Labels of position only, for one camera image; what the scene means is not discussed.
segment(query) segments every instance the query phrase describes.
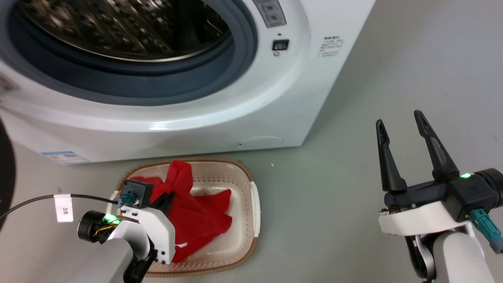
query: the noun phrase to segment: gray floor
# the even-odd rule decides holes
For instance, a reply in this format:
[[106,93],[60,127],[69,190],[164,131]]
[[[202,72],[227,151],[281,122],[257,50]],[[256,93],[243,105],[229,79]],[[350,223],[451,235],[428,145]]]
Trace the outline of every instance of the gray floor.
[[[247,165],[259,187],[262,231],[242,267],[145,282],[420,282],[405,241],[383,235],[374,124],[382,118],[409,185],[431,179],[412,112],[421,109],[462,172],[503,169],[503,3],[378,0],[305,145],[218,154]],[[108,197],[125,161],[61,166],[16,146],[14,203],[49,193]],[[65,282],[94,246],[52,203],[17,211],[0,234],[2,282]],[[104,206],[75,200],[75,215]],[[503,208],[491,212],[503,228]],[[503,255],[481,238],[497,282]]]

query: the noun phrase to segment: red cloth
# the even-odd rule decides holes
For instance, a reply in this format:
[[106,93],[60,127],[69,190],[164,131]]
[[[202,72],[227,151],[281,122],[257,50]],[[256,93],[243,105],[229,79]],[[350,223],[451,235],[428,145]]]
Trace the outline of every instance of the red cloth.
[[162,193],[175,191],[167,218],[175,227],[175,243],[183,247],[175,247],[174,263],[183,261],[216,236],[227,232],[232,224],[232,217],[225,214],[229,209],[231,191],[192,196],[192,167],[189,163],[178,160],[171,162],[164,183],[158,177],[132,179],[154,185],[151,203]]

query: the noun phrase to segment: cable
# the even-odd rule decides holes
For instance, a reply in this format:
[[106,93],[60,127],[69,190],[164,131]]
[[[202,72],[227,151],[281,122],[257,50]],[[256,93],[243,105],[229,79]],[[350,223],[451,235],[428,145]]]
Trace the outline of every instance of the cable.
[[[4,217],[6,217],[7,215],[9,215],[11,212],[15,211],[16,209],[18,209],[18,208],[20,208],[22,206],[25,206],[27,204],[30,204],[30,203],[38,201],[38,200],[47,199],[47,198],[54,198],[54,196],[55,196],[55,194],[49,194],[49,195],[39,196],[39,197],[36,197],[36,198],[29,199],[27,201],[21,202],[17,206],[9,209],[6,213],[2,214],[2,216],[0,216],[0,220],[3,219]],[[98,196],[93,196],[93,195],[70,194],[70,196],[71,197],[79,197],[79,198],[88,198],[88,199],[94,199],[94,200],[101,200],[101,201],[109,202],[109,203],[112,203],[112,204],[118,204],[118,202],[115,201],[115,200],[111,200],[111,199],[107,199],[107,198],[103,198],[103,197],[98,197]]]
[[99,231],[103,231],[103,230],[108,231],[108,230],[110,230],[110,228],[111,228],[111,227],[112,227],[112,225],[99,228],[98,230],[96,230],[96,232],[95,232],[95,236],[98,236],[98,232],[99,232]]

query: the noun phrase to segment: plastic basket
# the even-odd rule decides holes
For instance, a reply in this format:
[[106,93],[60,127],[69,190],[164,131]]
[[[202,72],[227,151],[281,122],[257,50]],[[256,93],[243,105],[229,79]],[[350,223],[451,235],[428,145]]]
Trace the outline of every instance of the plastic basket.
[[[178,159],[192,166],[192,195],[216,194],[230,189],[227,214],[230,229],[185,261],[177,264],[153,263],[146,277],[184,277],[210,274],[242,265],[253,254],[260,233],[260,201],[257,187],[248,169],[231,159]],[[169,161],[138,166],[127,173],[117,186],[132,177],[159,177],[165,181]]]

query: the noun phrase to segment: black cable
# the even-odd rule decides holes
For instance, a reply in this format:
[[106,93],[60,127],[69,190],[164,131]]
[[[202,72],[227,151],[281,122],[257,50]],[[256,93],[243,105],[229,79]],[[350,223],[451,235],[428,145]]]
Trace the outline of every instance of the black cable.
[[[9,209],[6,213],[2,214],[2,216],[0,216],[0,220],[2,220],[4,217],[6,217],[7,215],[9,215],[11,212],[15,211],[16,209],[18,209],[18,208],[20,208],[22,206],[25,206],[27,204],[30,204],[30,203],[38,201],[38,200],[47,199],[47,198],[54,198],[54,196],[55,196],[54,194],[43,195],[43,196],[39,196],[39,197],[36,197],[36,198],[29,199],[27,201],[21,202],[17,206]],[[107,199],[107,198],[103,198],[103,197],[98,197],[98,196],[92,196],[92,195],[86,195],[86,194],[70,194],[70,196],[71,197],[80,197],[80,198],[95,199],[95,200],[101,200],[101,201],[109,202],[109,203],[113,203],[113,204],[118,204],[118,202],[115,201],[115,200],[111,200],[111,199]]]

